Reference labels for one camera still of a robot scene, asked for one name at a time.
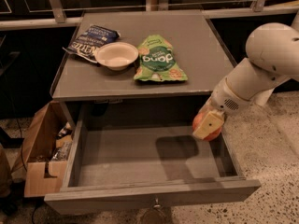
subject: green chip bag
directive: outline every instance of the green chip bag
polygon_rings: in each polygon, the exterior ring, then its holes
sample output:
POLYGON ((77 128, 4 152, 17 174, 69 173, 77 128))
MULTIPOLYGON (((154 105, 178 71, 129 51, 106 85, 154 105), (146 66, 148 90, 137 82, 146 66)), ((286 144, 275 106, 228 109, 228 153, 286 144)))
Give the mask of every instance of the green chip bag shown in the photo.
POLYGON ((184 81, 186 74, 178 67, 173 46, 160 35, 149 35, 139 46, 140 65, 135 80, 184 81))

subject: snack bag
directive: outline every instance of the snack bag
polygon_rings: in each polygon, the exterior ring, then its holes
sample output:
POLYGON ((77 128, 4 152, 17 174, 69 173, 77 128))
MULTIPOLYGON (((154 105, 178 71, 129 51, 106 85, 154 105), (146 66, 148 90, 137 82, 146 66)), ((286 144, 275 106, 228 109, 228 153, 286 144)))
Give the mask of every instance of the snack bag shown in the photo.
POLYGON ((116 31, 92 25, 84 34, 77 37, 68 48, 64 48, 64 50, 69 54, 76 54, 92 63, 97 63, 94 57, 96 49, 116 41, 119 37, 120 35, 116 31))
POLYGON ((173 46, 160 35, 149 35, 139 46, 140 65, 135 80, 184 81, 186 74, 178 67, 173 46))

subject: black snack bag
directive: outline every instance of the black snack bag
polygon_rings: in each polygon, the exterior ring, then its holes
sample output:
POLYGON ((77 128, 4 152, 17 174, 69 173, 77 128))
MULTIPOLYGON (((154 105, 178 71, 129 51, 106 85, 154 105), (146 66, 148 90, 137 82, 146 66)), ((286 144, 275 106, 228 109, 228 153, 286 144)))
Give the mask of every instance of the black snack bag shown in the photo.
POLYGON ((76 54, 92 63, 97 63, 94 57, 96 49, 103 47, 105 44, 115 42, 119 37, 120 35, 116 31, 92 25, 64 50, 69 54, 76 54))

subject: terrazzo floor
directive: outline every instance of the terrazzo floor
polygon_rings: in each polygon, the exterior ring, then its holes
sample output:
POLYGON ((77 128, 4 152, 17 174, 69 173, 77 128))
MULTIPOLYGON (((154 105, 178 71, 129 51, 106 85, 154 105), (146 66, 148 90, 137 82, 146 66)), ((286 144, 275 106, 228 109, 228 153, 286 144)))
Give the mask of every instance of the terrazzo floor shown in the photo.
MULTIPOLYGON (((20 123, 23 135, 31 119, 20 123)), ((13 120, 1 120, 7 133, 19 136, 13 120)), ((199 223, 299 223, 299 92, 272 94, 264 107, 251 105, 225 123, 226 140, 233 148, 247 179, 259 179, 262 186, 241 203, 217 203, 165 208, 166 224, 199 223)), ((17 149, 7 149, 14 162, 17 149)), ((20 171, 15 177, 24 176, 20 171)), ((19 211, 0 223, 143 223, 145 209, 101 212, 85 216, 61 216, 46 204, 35 210, 35 201, 20 202, 19 211)))

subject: open drawer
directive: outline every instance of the open drawer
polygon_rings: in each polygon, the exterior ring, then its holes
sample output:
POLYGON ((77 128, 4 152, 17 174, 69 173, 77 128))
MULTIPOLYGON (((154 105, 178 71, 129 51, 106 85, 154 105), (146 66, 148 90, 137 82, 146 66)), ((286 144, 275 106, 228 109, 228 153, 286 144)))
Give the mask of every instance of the open drawer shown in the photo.
POLYGON ((201 96, 85 102, 63 186, 45 202, 61 214, 85 214, 244 201, 260 182, 241 174, 223 135, 210 143, 192 137, 202 104, 201 96))

